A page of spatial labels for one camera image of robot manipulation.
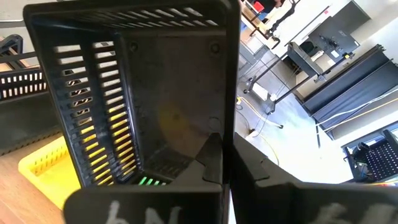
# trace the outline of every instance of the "black plastic crate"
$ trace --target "black plastic crate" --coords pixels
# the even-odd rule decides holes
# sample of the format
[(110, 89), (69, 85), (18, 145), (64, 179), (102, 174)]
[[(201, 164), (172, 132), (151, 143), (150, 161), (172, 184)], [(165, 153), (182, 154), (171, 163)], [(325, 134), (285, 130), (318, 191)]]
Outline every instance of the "black plastic crate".
[[(82, 186), (171, 182), (211, 133), (223, 140), (207, 147), (232, 147), (237, 1), (46, 3), (24, 20)], [(220, 171), (221, 155), (201, 157)]]
[[(19, 66), (28, 55), (3, 55), (1, 63)], [(61, 131), (40, 67), (0, 72), (0, 126), (0, 156)]]

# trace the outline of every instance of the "wooden table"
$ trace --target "wooden table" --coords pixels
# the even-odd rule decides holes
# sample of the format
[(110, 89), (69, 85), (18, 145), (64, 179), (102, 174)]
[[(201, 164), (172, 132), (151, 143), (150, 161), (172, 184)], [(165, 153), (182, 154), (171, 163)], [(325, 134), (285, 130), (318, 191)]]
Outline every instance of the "wooden table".
[(55, 135), (0, 157), (0, 223), (64, 223), (62, 211), (18, 172), (19, 161), (61, 135)]

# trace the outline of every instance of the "white wall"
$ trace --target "white wall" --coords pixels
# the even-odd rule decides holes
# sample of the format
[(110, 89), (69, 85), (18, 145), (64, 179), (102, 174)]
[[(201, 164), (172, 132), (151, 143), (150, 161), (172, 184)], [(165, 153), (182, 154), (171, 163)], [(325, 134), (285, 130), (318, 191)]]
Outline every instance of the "white wall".
[[(370, 6), (370, 3), (373, 3), (374, 7), (379, 7), (378, 1), (370, 1), (370, 0), (361, 0), (367, 1), (367, 7)], [(363, 24), (359, 29), (354, 31), (351, 35), (361, 44), (358, 49), (354, 51), (355, 57), (352, 60), (347, 60), (345, 63), (342, 63), (338, 67), (336, 67), (331, 73), (329, 73), (326, 77), (330, 79), (338, 74), (343, 68), (347, 67), (350, 63), (353, 63), (358, 57), (362, 56), (376, 44), (383, 45), (387, 50), (385, 51), (386, 55), (389, 58), (397, 58), (398, 59), (398, 50), (395, 44), (395, 39), (398, 37), (394, 35), (394, 30), (398, 29), (396, 25), (396, 19), (398, 18), (398, 3), (391, 3), (387, 7), (379, 13), (378, 16), (374, 17), (367, 23)], [(334, 62), (330, 60), (327, 55), (320, 57), (316, 63), (324, 70), (330, 68)], [(308, 76), (305, 72), (301, 72), (297, 75), (297, 83), (306, 79)], [(322, 82), (315, 83), (313, 80), (306, 82), (300, 88), (297, 89), (297, 92), (302, 96), (306, 97), (311, 94), (314, 90), (323, 85)]]
[(371, 19), (383, 12), (386, 6), (396, 2), (395, 0), (353, 0)]
[[(398, 98), (398, 92), (372, 103), (359, 111), (358, 114), (363, 114), (396, 98)], [(336, 127), (333, 130), (333, 135), (336, 139), (335, 142), (340, 146), (343, 146), (396, 121), (398, 121), (398, 101), (389, 103), (382, 108)]]

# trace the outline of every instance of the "yellow plastic crate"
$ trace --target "yellow plastic crate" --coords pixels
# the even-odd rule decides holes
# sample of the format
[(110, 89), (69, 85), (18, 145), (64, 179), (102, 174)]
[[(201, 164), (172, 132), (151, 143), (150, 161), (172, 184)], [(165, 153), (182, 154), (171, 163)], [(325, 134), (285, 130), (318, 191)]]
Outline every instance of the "yellow plastic crate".
[(63, 137), (21, 159), (18, 170), (59, 209), (74, 191), (80, 189)]

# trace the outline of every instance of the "black equipment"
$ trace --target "black equipment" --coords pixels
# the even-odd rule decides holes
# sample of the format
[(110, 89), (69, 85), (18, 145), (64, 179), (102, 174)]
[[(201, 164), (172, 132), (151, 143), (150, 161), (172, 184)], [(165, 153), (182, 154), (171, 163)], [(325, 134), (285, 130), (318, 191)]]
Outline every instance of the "black equipment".
[(308, 37), (335, 62), (359, 47), (359, 43), (332, 17), (327, 18)]
[(368, 146), (360, 142), (350, 154), (344, 147), (344, 160), (353, 173), (351, 182), (374, 183), (386, 182), (398, 177), (398, 141), (388, 130), (382, 133), (383, 138)]

